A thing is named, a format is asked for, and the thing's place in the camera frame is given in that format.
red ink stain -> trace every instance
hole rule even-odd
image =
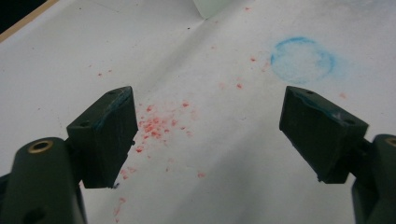
[[[148,112],[150,112],[153,108],[153,105],[149,105],[148,108],[146,109]]]
[[[134,150],[138,153],[158,147],[158,144],[167,143],[167,139],[172,137],[172,132],[185,130],[182,124],[188,120],[195,120],[198,113],[195,107],[187,100],[179,103],[164,102],[163,105],[142,105],[137,108],[139,134],[134,139],[137,147]]]
[[[121,210],[121,206],[126,203],[126,199],[125,198],[119,198],[119,205],[117,207],[114,208],[113,211],[113,216],[116,219],[116,222],[118,223],[120,221],[120,219],[118,218],[118,215],[120,214],[120,210]]]
[[[347,98],[346,94],[343,93],[343,92],[341,92],[339,96],[340,96],[341,98],[343,98],[343,99],[346,99],[346,98]]]
[[[142,147],[142,146],[137,147],[137,148],[136,148],[136,152],[137,152],[137,153],[142,152],[142,151],[143,151],[143,148],[144,148],[144,147]]]
[[[175,127],[177,125],[177,120],[172,119],[172,126]]]
[[[120,175],[122,175],[123,179],[128,179],[128,173],[126,172],[126,170],[120,170]]]
[[[206,174],[198,172],[197,176],[198,176],[198,178],[204,178],[206,176]]]
[[[184,101],[183,102],[183,107],[187,107],[187,106],[189,106],[190,104],[189,104],[189,102],[187,102],[187,101]]]
[[[128,170],[129,170],[129,173],[131,173],[131,174],[133,174],[134,172],[136,172],[136,169],[135,168],[132,168],[132,167],[127,167],[128,168]]]

mounting hole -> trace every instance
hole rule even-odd
[[[89,125],[90,125],[90,121],[89,121],[89,120],[82,121],[82,122],[79,124],[79,126],[81,126],[81,127],[83,127],[83,128],[85,128],[85,127],[87,127],[87,126],[89,126]]]
[[[396,138],[395,137],[387,138],[385,141],[388,144],[390,144],[391,146],[396,147]]]
[[[53,142],[50,140],[39,141],[39,142],[32,144],[29,147],[28,152],[32,153],[32,154],[41,153],[43,151],[50,149],[52,147],[52,145],[53,145]]]
[[[353,121],[352,119],[344,119],[344,121],[350,125],[354,125],[355,121]]]
[[[46,211],[42,207],[38,207],[26,213],[23,217],[23,224],[36,224],[41,223],[41,221],[45,218]]]

blue ink ring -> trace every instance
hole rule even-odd
[[[321,80],[332,72],[334,64],[334,56],[306,37],[294,37],[278,43],[271,55],[274,73],[293,84]]]

white paper piece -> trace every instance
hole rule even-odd
[[[202,17],[204,17],[204,19],[215,15],[229,2],[231,2],[231,0],[194,0],[194,3],[198,8],[199,13]]]

brass insert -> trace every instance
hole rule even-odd
[[[27,151],[32,154],[41,153],[52,148],[53,142],[50,140],[39,141],[32,144]]]

